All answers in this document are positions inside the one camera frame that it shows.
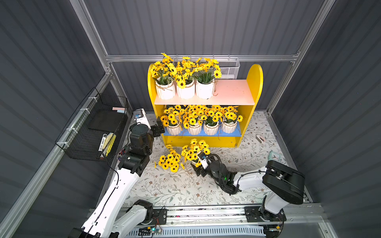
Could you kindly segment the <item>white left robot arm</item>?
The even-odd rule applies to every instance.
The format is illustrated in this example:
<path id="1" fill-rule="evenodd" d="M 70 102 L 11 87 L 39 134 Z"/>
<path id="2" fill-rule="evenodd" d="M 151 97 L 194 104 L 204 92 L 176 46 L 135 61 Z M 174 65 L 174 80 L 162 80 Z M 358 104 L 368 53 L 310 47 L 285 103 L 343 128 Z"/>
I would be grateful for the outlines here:
<path id="1" fill-rule="evenodd" d="M 154 139 L 165 130 L 161 120 L 154 126 L 138 123 L 130 129 L 129 143 L 118 153 L 116 177 L 82 227 L 70 231 L 70 238 L 124 238 L 137 225 L 151 222 L 153 205 L 141 199 L 122 217 L 117 215 L 150 161 Z"/>

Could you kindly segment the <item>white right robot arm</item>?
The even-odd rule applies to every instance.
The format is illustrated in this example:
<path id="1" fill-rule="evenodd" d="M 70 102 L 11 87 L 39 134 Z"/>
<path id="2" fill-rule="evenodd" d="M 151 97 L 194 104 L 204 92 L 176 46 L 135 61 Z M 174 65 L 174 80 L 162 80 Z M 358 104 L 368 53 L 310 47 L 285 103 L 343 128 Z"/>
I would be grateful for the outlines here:
<path id="1" fill-rule="evenodd" d="M 260 169 L 238 173 L 229 171 L 217 154 L 201 152 L 191 166 L 197 176 L 209 175 L 229 195 L 255 187 L 269 188 L 270 193 L 265 196 L 259 209 L 248 211 L 248 220 L 254 214 L 265 222 L 284 222 L 283 208 L 288 204 L 300 205 L 304 201 L 305 175 L 275 160 L 269 160 Z"/>

